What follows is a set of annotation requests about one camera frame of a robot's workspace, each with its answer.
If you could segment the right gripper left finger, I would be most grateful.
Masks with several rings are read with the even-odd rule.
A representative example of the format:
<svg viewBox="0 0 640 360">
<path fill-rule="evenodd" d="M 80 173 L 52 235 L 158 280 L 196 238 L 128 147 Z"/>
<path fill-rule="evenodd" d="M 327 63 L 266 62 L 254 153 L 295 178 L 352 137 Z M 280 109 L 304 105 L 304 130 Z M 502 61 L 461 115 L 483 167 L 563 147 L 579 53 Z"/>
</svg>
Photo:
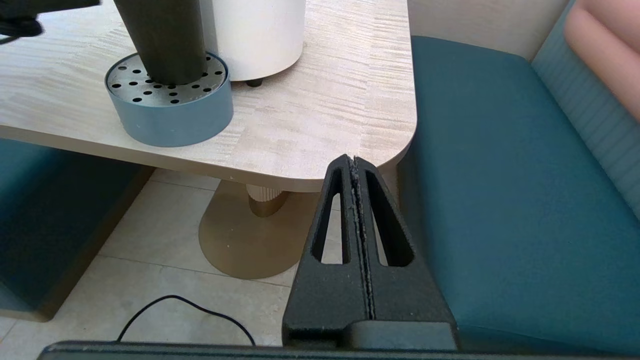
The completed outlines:
<svg viewBox="0 0 640 360">
<path fill-rule="evenodd" d="M 346 154 L 327 167 L 282 319 L 284 347 L 337 347 L 345 328 L 370 318 L 353 171 Z M 327 264 L 322 257 L 336 195 L 342 203 L 342 263 Z"/>
</svg>

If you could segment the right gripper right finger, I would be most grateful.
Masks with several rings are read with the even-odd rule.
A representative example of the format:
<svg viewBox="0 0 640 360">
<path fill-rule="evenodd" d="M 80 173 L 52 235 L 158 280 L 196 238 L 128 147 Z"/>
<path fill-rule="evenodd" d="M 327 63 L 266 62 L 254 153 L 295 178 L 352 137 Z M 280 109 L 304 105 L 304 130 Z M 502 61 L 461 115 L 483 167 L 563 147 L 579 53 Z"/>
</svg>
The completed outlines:
<svg viewBox="0 0 640 360">
<path fill-rule="evenodd" d="M 354 348 L 458 350 L 456 321 L 381 173 L 360 157 L 353 165 L 367 305 Z"/>
</svg>

